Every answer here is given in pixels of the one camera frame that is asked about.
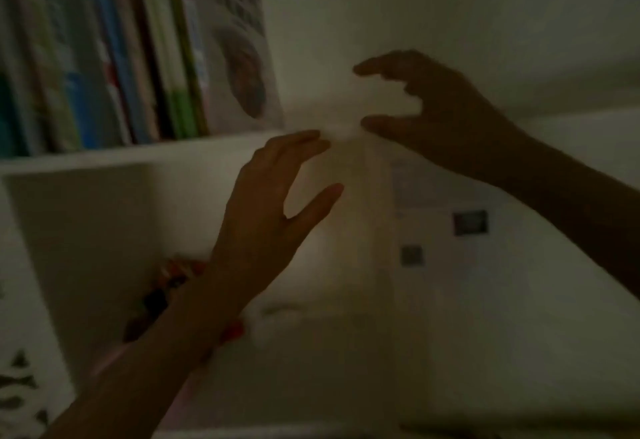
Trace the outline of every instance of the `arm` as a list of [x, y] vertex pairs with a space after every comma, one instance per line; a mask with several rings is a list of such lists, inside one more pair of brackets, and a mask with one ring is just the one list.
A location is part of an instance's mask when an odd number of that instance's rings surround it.
[[416, 51], [366, 60], [357, 75], [402, 81], [412, 117], [375, 115], [365, 129], [459, 174], [497, 186], [544, 216], [640, 298], [640, 193], [509, 122], [459, 72]]
[[340, 198], [329, 186], [284, 216], [301, 165], [325, 152], [317, 131], [271, 139], [241, 170], [205, 275], [190, 281], [151, 329], [85, 391], [43, 439], [144, 439], [226, 324], [289, 265]]

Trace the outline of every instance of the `forearm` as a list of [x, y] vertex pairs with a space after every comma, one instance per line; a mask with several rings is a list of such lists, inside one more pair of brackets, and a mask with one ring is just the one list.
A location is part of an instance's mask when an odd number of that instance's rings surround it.
[[495, 180], [640, 298], [640, 193], [524, 136]]
[[241, 311], [231, 280], [202, 276], [43, 436], [149, 438], [190, 371]]

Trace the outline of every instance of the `shelf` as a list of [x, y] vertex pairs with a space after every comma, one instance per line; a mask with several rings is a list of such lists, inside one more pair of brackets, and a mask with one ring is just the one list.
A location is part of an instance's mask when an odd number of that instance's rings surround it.
[[[355, 125], [338, 124], [322, 127], [323, 135], [332, 140], [346, 140], [358, 135]], [[210, 152], [259, 147], [269, 138], [282, 135], [283, 131], [252, 132], [236, 135], [210, 136], [191, 140], [160, 142], [149, 145], [133, 145], [99, 151], [83, 151], [70, 154], [16, 158], [0, 161], [0, 177], [13, 174], [36, 174], [75, 169], [123, 166], [193, 158]]]

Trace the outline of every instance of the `small picture on wall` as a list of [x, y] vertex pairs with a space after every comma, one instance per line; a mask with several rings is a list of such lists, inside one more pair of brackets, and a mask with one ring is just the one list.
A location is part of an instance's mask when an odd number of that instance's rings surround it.
[[485, 209], [453, 213], [456, 237], [489, 233], [489, 213]]

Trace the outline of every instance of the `person's right hand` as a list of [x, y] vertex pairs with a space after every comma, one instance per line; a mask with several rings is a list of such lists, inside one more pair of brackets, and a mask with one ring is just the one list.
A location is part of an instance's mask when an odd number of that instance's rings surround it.
[[370, 115], [362, 126], [454, 172], [495, 182], [529, 139], [461, 73], [418, 51], [392, 51], [357, 64], [353, 71], [402, 81], [404, 91], [422, 100], [419, 115]]

